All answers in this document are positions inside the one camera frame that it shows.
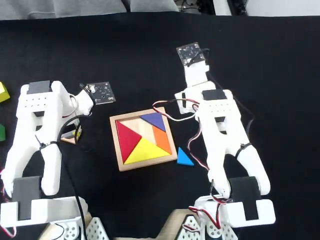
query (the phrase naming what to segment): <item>white wall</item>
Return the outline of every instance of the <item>white wall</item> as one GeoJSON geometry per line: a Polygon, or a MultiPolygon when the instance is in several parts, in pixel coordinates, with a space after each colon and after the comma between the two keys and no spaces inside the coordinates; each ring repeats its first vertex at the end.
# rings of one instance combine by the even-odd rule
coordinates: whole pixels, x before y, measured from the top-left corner
{"type": "Polygon", "coordinates": [[[247,0],[249,16],[312,16],[320,15],[320,0],[247,0]]]}

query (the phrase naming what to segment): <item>green block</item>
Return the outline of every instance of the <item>green block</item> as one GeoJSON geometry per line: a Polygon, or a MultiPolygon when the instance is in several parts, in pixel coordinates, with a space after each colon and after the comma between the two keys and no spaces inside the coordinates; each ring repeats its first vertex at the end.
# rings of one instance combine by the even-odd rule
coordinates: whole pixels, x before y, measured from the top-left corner
{"type": "Polygon", "coordinates": [[[0,82],[0,103],[9,99],[10,98],[10,95],[5,87],[5,85],[0,82]]]}
{"type": "Polygon", "coordinates": [[[6,129],[2,124],[0,124],[0,142],[4,140],[6,140],[6,129]]]}

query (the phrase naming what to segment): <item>black table surface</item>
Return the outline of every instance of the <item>black table surface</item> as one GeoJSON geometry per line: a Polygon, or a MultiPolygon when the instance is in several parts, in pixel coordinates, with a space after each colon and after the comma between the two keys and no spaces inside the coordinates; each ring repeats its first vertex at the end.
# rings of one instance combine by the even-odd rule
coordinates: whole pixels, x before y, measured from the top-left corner
{"type": "MultiPolygon", "coordinates": [[[[109,117],[150,109],[186,87],[176,47],[199,42],[210,49],[210,71],[255,113],[250,139],[271,182],[276,223],[247,227],[241,239],[311,239],[319,192],[320,17],[215,17],[183,13],[124,13],[105,16],[0,22],[0,81],[11,99],[0,103],[7,140],[14,138],[20,87],[61,81],[77,94],[79,83],[109,81],[116,102],[99,105],[83,121],[80,147],[62,144],[79,195],[110,236],[155,237],[174,209],[185,209],[209,192],[206,172],[174,161],[119,172],[109,117]]],[[[175,117],[178,107],[166,110],[175,117]]],[[[242,112],[243,122],[249,116],[242,112]]],[[[175,145],[186,149],[197,122],[170,122],[175,145]]],[[[203,140],[194,152],[206,159],[203,140]]],[[[42,175],[36,153],[24,176],[42,175]]],[[[228,177],[245,171],[225,159],[228,177]]],[[[58,197],[73,190],[61,171],[58,197]]],[[[36,239],[44,225],[18,228],[16,239],[36,239]]]]}

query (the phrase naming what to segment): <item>yellow triangle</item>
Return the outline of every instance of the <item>yellow triangle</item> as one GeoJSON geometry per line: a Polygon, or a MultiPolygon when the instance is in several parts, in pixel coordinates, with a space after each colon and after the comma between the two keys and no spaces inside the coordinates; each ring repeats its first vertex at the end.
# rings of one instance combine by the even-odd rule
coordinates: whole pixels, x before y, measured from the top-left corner
{"type": "Polygon", "coordinates": [[[157,145],[142,137],[124,164],[133,164],[144,160],[155,159],[169,155],[170,154],[168,152],[162,150],[157,145]]]}

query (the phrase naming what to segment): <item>tangram piece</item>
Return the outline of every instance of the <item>tangram piece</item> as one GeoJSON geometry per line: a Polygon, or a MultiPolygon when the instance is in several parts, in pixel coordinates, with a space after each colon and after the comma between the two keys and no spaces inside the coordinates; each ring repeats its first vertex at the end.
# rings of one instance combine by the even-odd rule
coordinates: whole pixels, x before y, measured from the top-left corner
{"type": "Polygon", "coordinates": [[[176,163],[187,166],[195,165],[180,147],[178,149],[178,159],[176,160],[176,163]]]}
{"type": "Polygon", "coordinates": [[[119,122],[139,134],[141,137],[147,139],[149,142],[156,144],[153,126],[145,120],[142,120],[139,117],[134,117],[120,120],[119,122]]]}
{"type": "Polygon", "coordinates": [[[119,137],[122,161],[125,162],[133,149],[139,143],[141,136],[130,128],[116,121],[116,129],[119,137]]]}
{"type": "Polygon", "coordinates": [[[149,142],[145,138],[141,138],[137,146],[133,149],[124,164],[133,164],[145,160],[169,156],[170,154],[162,150],[157,145],[149,142]]]}
{"type": "Polygon", "coordinates": [[[158,112],[149,113],[149,114],[141,115],[140,118],[152,124],[153,126],[161,129],[162,131],[166,131],[164,120],[160,113],[158,112]]]}
{"type": "Polygon", "coordinates": [[[152,129],[153,129],[156,145],[159,148],[165,150],[167,153],[172,154],[167,133],[160,130],[156,126],[152,126],[152,129]]]}

